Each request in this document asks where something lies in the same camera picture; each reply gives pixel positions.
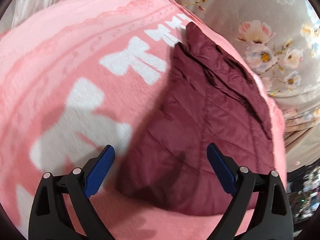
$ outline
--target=pink fleece fabric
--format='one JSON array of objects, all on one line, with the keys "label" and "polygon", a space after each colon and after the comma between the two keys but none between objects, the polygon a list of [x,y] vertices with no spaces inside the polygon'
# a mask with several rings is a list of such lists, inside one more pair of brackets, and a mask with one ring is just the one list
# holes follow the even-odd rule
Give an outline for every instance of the pink fleece fabric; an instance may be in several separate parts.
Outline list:
[{"label": "pink fleece fabric", "polygon": [[[165,93],[172,45],[183,41],[190,21],[254,76],[270,111],[275,168],[286,184],[282,113],[223,37],[173,0],[62,0],[0,37],[0,202],[25,236],[42,174],[69,173],[107,144],[116,161],[90,200],[116,239],[209,236],[221,216],[167,212],[112,187],[127,148]],[[251,216],[247,211],[238,233]]]}]

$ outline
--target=quilted fabric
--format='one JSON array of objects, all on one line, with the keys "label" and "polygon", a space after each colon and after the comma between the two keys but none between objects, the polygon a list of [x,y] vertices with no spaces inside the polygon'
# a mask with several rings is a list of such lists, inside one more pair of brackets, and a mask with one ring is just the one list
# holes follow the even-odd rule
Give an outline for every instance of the quilted fabric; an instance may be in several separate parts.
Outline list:
[{"label": "quilted fabric", "polygon": [[[214,142],[238,165],[267,174],[274,167],[267,104],[253,77],[194,24],[176,44],[170,86],[124,160],[117,189],[189,215],[225,212],[226,194],[207,158]],[[249,208],[253,208],[256,195]]]}]

